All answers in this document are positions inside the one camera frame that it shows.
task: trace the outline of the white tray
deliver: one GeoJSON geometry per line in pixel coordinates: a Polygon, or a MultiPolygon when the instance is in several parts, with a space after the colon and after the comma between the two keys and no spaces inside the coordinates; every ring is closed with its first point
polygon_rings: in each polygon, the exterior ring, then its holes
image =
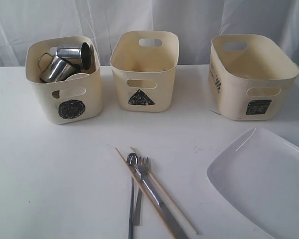
{"type": "Polygon", "coordinates": [[[299,148],[261,128],[251,129],[208,167],[218,192],[277,239],[299,239],[299,148]]]}

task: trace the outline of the black triangle symbol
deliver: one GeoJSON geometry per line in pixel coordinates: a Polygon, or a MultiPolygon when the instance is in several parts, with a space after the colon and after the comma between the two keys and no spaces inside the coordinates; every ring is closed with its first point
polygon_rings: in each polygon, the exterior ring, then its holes
{"type": "Polygon", "coordinates": [[[134,106],[152,106],[155,105],[154,101],[152,101],[143,91],[138,90],[134,95],[131,96],[129,100],[130,105],[134,106]]]}

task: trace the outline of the black circle symbol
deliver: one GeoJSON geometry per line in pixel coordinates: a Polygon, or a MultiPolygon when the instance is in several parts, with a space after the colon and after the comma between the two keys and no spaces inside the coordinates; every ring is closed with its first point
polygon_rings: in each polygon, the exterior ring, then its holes
{"type": "Polygon", "coordinates": [[[84,111],[84,103],[78,100],[65,101],[59,105],[59,115],[66,120],[77,118],[84,111]]]}

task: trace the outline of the mug handle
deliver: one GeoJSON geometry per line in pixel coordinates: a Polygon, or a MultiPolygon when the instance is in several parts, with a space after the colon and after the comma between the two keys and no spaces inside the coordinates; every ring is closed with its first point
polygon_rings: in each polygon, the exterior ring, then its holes
{"type": "Polygon", "coordinates": [[[38,68],[40,69],[41,72],[45,71],[45,70],[48,68],[48,67],[46,67],[44,70],[42,70],[41,67],[40,67],[40,62],[41,62],[42,57],[43,57],[44,55],[49,55],[50,57],[52,57],[52,59],[53,59],[53,57],[54,57],[53,55],[51,55],[51,54],[48,53],[48,52],[45,52],[45,53],[43,53],[43,54],[40,56],[40,58],[39,58],[39,60],[38,60],[38,62],[37,62],[37,65],[38,65],[38,68]]]}

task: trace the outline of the bin handle hole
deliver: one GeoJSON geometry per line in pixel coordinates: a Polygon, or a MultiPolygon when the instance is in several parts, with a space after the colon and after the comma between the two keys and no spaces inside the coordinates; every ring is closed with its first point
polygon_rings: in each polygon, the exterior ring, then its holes
{"type": "Polygon", "coordinates": [[[157,38],[141,38],[139,40],[140,46],[162,46],[163,42],[157,38]]]}
{"type": "Polygon", "coordinates": [[[155,89],[157,87],[157,83],[152,80],[135,80],[135,79],[128,79],[126,81],[129,87],[135,88],[148,88],[148,89],[155,89]]]}
{"type": "Polygon", "coordinates": [[[281,88],[250,88],[247,91],[248,96],[276,96],[281,92],[281,88]]]}
{"type": "Polygon", "coordinates": [[[74,96],[81,96],[85,94],[85,92],[86,89],[83,86],[75,86],[66,88],[64,90],[54,91],[52,92],[52,97],[55,99],[68,98],[74,96]]]}
{"type": "Polygon", "coordinates": [[[247,42],[228,42],[223,48],[225,51],[243,51],[248,47],[247,42]]]}

